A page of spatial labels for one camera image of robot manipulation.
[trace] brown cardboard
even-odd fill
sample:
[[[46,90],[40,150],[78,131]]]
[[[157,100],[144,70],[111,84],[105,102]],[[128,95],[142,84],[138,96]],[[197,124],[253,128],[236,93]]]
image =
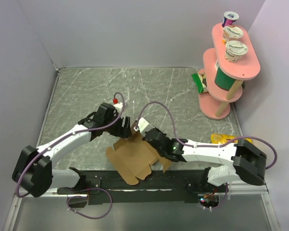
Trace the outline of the brown cardboard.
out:
[[[170,167],[171,161],[160,157],[158,152],[147,142],[142,140],[139,132],[133,136],[119,139],[113,144],[114,149],[108,147],[106,156],[118,173],[129,185],[139,183],[151,174],[151,165],[157,160],[163,165],[164,172]]]

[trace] pink shelf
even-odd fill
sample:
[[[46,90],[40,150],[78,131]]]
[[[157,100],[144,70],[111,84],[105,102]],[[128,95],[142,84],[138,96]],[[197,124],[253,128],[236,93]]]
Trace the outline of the pink shelf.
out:
[[[214,68],[215,62],[216,62],[215,49],[210,48],[206,50],[206,52],[204,52],[203,54],[203,63],[204,63],[204,70],[205,70],[204,72],[206,73],[207,87],[208,87],[209,93],[218,101],[222,101],[226,103],[232,103],[232,102],[237,101],[243,93],[242,87],[240,87],[236,91],[232,99],[227,100],[226,95],[228,94],[228,91],[221,89],[215,84],[215,76],[216,76],[216,70]]]
[[[224,119],[230,112],[230,105],[228,104],[220,117],[216,117],[218,107],[221,102],[214,99],[209,92],[199,94],[199,105],[203,114],[211,119]]]
[[[240,28],[244,32],[244,35],[242,38],[240,38],[240,41],[248,47],[249,51],[236,63],[231,63],[225,60],[224,56],[226,52],[226,46],[222,42],[223,27],[221,23],[213,27],[212,37],[216,50],[216,56],[221,70],[231,78],[238,80],[250,80],[255,78],[260,72],[260,64],[247,31],[242,27]]]

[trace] green snack bag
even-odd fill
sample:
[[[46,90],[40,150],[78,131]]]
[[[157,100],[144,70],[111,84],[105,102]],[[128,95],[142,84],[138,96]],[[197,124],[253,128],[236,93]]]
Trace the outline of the green snack bag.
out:
[[[192,78],[197,86],[198,93],[208,92],[207,80],[205,73],[192,74]]]

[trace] green container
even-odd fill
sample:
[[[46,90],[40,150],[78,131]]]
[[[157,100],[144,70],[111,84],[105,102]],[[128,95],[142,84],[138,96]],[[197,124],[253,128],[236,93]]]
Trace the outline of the green container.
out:
[[[226,75],[220,68],[217,69],[215,83],[223,90],[230,90],[233,83],[235,82],[234,78],[229,77]]]

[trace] white wall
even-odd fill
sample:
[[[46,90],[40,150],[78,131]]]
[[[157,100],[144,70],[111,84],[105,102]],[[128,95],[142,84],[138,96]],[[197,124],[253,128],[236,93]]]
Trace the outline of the white wall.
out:
[[[55,66],[193,66],[225,11],[247,30],[264,0],[18,0]]]
[[[0,0],[0,231],[20,151],[36,145],[56,72],[16,0]]]
[[[245,135],[262,137],[278,151],[266,181],[283,231],[289,231],[289,0],[266,0],[249,35],[261,64],[246,82],[237,112]]]

